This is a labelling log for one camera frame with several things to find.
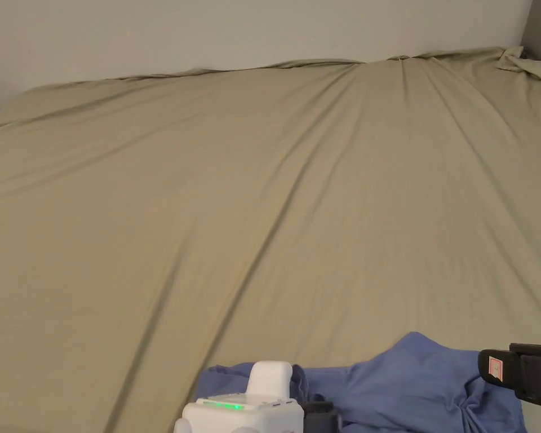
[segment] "blue cloth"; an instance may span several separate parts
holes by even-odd
[[[481,379],[477,355],[410,333],[370,361],[295,366],[291,397],[332,401],[344,433],[526,433],[520,402],[511,390]],[[197,396],[246,391],[251,367],[209,368]]]

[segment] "green light strip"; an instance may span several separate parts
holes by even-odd
[[[202,404],[205,404],[207,406],[216,406],[218,408],[225,408],[225,409],[233,409],[233,410],[242,410],[245,407],[241,405],[229,405],[224,403],[217,403],[215,401],[204,401]]]

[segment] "beige bed sheet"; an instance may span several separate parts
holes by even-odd
[[[519,52],[7,104],[0,433],[166,433],[215,363],[541,343],[541,67]]]

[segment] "black bracket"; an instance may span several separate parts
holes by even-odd
[[[486,382],[514,390],[518,399],[541,406],[541,344],[513,343],[508,351],[481,351],[478,365]]]

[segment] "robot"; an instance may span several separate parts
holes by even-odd
[[[289,363],[257,362],[246,392],[189,403],[174,433],[303,433],[303,408],[289,396],[291,376]]]
[[[509,351],[484,350],[477,363],[486,382],[541,406],[541,345],[514,343]],[[340,417],[332,403],[301,407],[290,398],[291,376],[289,363],[257,362],[246,392],[189,403],[174,433],[338,433]]]

